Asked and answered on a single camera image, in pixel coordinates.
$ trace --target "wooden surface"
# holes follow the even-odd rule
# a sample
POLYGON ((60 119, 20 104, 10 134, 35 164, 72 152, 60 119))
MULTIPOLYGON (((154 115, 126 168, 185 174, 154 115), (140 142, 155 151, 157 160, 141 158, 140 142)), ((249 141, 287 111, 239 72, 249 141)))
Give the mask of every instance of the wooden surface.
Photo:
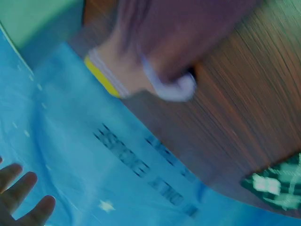
MULTIPOLYGON (((297 218, 301 211, 273 210, 239 182, 301 147, 300 22, 300 1, 263 1, 203 57, 193 100, 166 103, 141 93, 124 101, 206 185, 297 218)), ((81 56, 98 42, 99 27, 85 29, 86 37, 71 41, 81 56)))

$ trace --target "blue plastic sheet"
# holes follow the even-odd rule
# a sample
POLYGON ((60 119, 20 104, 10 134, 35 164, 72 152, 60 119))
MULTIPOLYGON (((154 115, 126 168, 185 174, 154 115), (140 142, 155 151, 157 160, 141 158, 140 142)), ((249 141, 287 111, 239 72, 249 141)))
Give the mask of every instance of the blue plastic sheet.
POLYGON ((14 217, 56 198, 47 226, 301 223, 202 184, 67 44, 32 73, 0 33, 0 154, 39 177, 14 217))

